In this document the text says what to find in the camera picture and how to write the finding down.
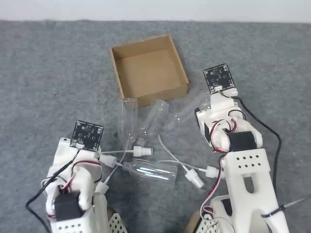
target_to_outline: white 3d-printed robot arm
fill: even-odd
[[[228,96],[237,96],[235,88],[214,93],[210,98],[210,108],[196,113],[201,134],[215,151],[226,153],[222,160],[229,195],[211,200],[214,217],[227,219],[235,233],[288,233],[284,213],[263,219],[260,215],[278,208],[276,195],[270,178],[270,166],[262,147],[262,136],[249,122],[243,119],[238,104]],[[229,134],[251,132],[256,147],[252,150],[232,151]],[[244,178],[252,179],[254,192],[249,193]],[[229,200],[232,212],[225,208],[224,200]],[[225,221],[218,221],[221,233],[232,230]]]

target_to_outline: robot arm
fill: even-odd
[[[215,218],[225,218],[235,233],[288,233],[283,212],[269,218],[261,215],[278,208],[270,178],[270,166],[262,147],[262,136],[246,119],[231,97],[238,92],[226,64],[204,70],[211,91],[210,107],[196,112],[201,134],[215,151],[225,154],[221,167],[229,195],[215,197],[211,207]],[[254,192],[250,193],[244,178],[250,178]],[[231,233],[226,221],[218,221],[221,233]]]
[[[237,95],[235,88],[224,91],[228,96]],[[243,113],[233,99],[220,93],[210,97],[210,108],[196,113],[201,134],[208,144],[218,152],[229,152],[231,133],[251,132],[256,148],[262,146],[261,133],[248,121],[243,119]]]
[[[61,138],[47,178],[70,161],[77,151],[70,147],[69,139]],[[77,232],[109,233],[107,202],[103,193],[95,191],[96,181],[102,175],[97,157],[96,152],[80,150],[74,162],[46,188],[46,212],[53,233],[67,228]]]

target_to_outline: cardboard box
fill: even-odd
[[[110,53],[122,98],[136,98],[140,107],[187,94],[189,81],[170,35],[112,47]]]

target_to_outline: clear plastic bottle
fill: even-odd
[[[192,91],[189,96],[185,98],[186,104],[184,104],[182,110],[178,113],[169,114],[169,119],[164,125],[167,130],[174,130],[178,126],[183,125],[189,119],[195,118],[194,110],[199,107],[200,110],[205,110],[210,106],[210,94],[205,91]]]
[[[174,185],[178,168],[154,161],[135,159],[132,162],[124,162],[123,169],[129,171],[131,176]]]
[[[118,104],[118,137],[123,148],[132,147],[137,137],[137,99],[121,99]]]
[[[169,107],[170,105],[163,100],[155,101],[147,118],[139,127],[136,145],[144,147],[147,142],[150,142],[159,134]]]

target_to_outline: gray carpet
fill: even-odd
[[[24,208],[46,176],[62,136],[76,119],[105,126],[103,150],[119,149],[116,102],[119,90],[108,48],[169,33],[191,82],[205,89],[202,69],[227,62],[245,104],[283,138],[278,199],[311,191],[311,25],[203,22],[6,22],[0,21],[0,232],[44,229]],[[186,99],[170,101],[177,111]],[[272,164],[275,136],[263,134]],[[216,165],[194,119],[163,140],[180,159]],[[155,157],[169,158],[158,142]],[[182,232],[214,180],[198,191],[179,169],[174,188],[134,181],[118,170],[108,204],[130,233]],[[222,182],[216,194],[226,194]],[[32,206],[44,216],[44,197]],[[310,232],[311,201],[286,211],[291,232]]]

